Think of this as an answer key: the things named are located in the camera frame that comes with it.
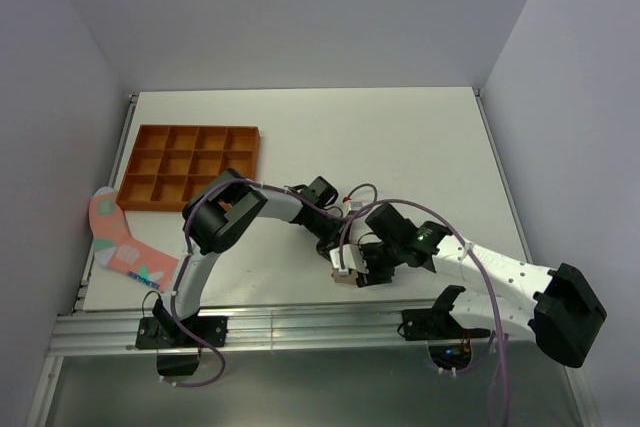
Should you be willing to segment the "beige red reindeer sock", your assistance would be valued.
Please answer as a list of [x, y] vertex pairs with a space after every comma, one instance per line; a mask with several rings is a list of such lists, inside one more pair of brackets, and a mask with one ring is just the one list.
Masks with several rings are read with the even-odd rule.
[[347, 273], [345, 273], [339, 271], [338, 269], [333, 269], [331, 272], [331, 278], [335, 284], [357, 287], [359, 273], [356, 270], [349, 270]]

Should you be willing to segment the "orange compartment tray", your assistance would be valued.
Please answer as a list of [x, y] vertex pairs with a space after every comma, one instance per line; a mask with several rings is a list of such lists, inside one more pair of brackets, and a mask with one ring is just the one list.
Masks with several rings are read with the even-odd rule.
[[228, 168], [254, 178], [259, 146], [256, 126], [142, 125], [117, 203], [124, 211], [180, 212]]

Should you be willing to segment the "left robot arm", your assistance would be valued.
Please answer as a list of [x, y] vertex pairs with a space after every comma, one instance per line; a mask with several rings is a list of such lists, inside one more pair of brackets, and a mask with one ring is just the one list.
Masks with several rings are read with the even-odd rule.
[[328, 250], [337, 245], [346, 224], [345, 217], [326, 209], [336, 196], [336, 189], [322, 177], [309, 186], [294, 188], [259, 183], [233, 168], [223, 172], [183, 209], [186, 253], [164, 295], [169, 313], [160, 321], [159, 335], [172, 346], [191, 341], [195, 333], [191, 317], [200, 309], [215, 263], [258, 218], [305, 228], [318, 239], [318, 253], [326, 257]]

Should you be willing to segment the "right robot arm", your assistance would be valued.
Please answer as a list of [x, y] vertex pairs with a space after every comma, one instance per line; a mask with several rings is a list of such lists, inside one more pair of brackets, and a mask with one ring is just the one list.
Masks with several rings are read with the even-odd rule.
[[578, 268], [521, 262], [459, 239], [437, 222], [415, 225], [389, 204], [376, 207], [365, 223], [379, 239], [361, 248], [368, 284], [389, 280], [402, 264], [445, 284], [432, 306], [403, 312], [406, 340], [503, 333], [535, 343], [563, 366], [584, 364], [607, 312]]

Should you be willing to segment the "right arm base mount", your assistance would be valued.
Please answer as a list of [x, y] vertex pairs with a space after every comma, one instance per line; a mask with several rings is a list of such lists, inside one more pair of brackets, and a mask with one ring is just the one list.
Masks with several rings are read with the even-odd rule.
[[474, 340], [493, 339], [490, 330], [463, 328], [448, 313], [434, 308], [406, 309], [401, 317], [397, 334], [407, 342], [427, 342], [433, 363], [448, 371], [471, 364]]

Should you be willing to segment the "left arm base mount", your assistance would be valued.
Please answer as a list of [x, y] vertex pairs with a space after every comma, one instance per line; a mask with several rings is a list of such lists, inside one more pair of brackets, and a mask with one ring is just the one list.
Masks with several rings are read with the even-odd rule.
[[[228, 318], [224, 316], [195, 316], [187, 319], [186, 327], [213, 347], [223, 347]], [[155, 317], [140, 320], [134, 344], [137, 350], [157, 351], [157, 372], [165, 377], [193, 375], [200, 364], [203, 346], [178, 328], [173, 321], [169, 330]]]

